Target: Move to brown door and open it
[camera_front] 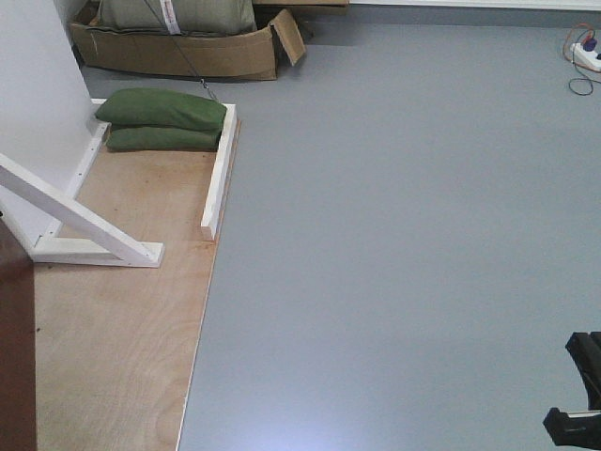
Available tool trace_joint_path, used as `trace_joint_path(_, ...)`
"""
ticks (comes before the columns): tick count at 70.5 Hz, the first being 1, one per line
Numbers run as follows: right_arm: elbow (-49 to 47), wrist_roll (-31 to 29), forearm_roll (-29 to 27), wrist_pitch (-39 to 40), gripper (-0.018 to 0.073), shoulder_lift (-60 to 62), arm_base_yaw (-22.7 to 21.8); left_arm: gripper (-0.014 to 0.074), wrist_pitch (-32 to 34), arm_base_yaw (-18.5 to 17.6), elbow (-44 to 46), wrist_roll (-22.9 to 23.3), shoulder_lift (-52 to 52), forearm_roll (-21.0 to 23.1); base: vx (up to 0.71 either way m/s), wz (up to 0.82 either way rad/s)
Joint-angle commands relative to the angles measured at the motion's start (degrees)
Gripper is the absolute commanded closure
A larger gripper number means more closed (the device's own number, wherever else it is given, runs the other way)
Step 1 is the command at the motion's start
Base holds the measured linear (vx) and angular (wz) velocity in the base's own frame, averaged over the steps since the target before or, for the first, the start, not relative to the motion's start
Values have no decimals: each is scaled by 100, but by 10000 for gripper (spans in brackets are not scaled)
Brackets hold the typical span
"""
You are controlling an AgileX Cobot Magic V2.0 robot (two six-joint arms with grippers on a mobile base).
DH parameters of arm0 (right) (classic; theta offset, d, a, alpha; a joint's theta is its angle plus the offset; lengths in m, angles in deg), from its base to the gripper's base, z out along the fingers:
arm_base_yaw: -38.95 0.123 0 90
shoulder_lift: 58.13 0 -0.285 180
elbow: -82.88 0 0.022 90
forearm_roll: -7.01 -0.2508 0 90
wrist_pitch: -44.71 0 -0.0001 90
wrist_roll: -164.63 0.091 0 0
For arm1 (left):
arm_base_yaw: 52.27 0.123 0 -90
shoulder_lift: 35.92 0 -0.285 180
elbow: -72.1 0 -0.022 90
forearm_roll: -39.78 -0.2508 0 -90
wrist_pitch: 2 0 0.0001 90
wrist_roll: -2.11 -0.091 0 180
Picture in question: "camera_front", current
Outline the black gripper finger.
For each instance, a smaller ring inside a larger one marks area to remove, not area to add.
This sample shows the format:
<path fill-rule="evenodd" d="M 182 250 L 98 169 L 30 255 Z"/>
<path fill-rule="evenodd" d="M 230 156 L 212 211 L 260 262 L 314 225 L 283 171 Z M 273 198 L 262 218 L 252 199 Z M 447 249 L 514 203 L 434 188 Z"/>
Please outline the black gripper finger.
<path fill-rule="evenodd" d="M 557 446 L 600 446 L 600 411 L 562 412 L 551 408 L 543 425 Z"/>
<path fill-rule="evenodd" d="M 583 381 L 588 409 L 600 409 L 600 333 L 574 332 L 568 339 L 566 350 L 571 355 Z"/>

